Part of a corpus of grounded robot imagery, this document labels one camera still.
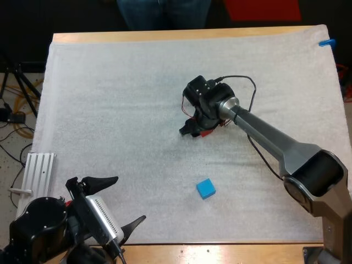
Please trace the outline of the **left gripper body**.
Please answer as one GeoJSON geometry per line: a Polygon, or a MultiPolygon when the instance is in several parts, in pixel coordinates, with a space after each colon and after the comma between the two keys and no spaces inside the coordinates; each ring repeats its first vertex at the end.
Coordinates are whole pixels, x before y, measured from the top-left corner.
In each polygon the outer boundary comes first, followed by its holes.
{"type": "Polygon", "coordinates": [[[73,208],[79,219],[99,245],[106,245],[108,234],[86,198],[86,195],[92,195],[103,190],[103,187],[99,186],[101,183],[102,180],[94,177],[84,177],[81,182],[78,182],[77,177],[73,177],[67,180],[65,186],[71,195],[73,208]]]}

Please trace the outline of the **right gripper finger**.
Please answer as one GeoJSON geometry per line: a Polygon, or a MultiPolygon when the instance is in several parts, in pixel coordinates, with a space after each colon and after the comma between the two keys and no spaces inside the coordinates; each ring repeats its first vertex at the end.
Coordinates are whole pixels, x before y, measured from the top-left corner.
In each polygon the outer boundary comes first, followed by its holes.
{"type": "Polygon", "coordinates": [[[185,124],[179,129],[179,133],[184,135],[195,136],[195,121],[190,118],[185,121],[185,124]]]}

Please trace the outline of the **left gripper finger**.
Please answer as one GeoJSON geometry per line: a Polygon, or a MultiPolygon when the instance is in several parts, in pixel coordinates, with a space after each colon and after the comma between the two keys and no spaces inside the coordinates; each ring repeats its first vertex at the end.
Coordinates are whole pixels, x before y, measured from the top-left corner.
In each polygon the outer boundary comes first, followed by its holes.
{"type": "Polygon", "coordinates": [[[118,177],[94,178],[84,177],[81,181],[82,188],[85,194],[96,194],[104,190],[118,181],[118,177]]]}
{"type": "Polygon", "coordinates": [[[140,216],[139,218],[137,218],[136,220],[124,225],[121,227],[121,230],[123,232],[123,238],[122,240],[119,242],[119,245],[124,245],[129,237],[131,236],[131,234],[133,233],[133,231],[146,219],[145,215],[140,216]]]}

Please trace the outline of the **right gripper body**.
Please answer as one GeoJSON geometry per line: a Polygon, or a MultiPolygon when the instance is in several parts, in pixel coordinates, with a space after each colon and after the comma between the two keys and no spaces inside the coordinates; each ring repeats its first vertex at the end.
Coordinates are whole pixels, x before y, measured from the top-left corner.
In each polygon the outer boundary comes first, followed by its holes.
{"type": "Polygon", "coordinates": [[[194,112],[195,120],[195,136],[193,137],[205,137],[212,133],[215,128],[221,123],[220,119],[211,119],[204,115],[199,109],[196,109],[194,112]]]}

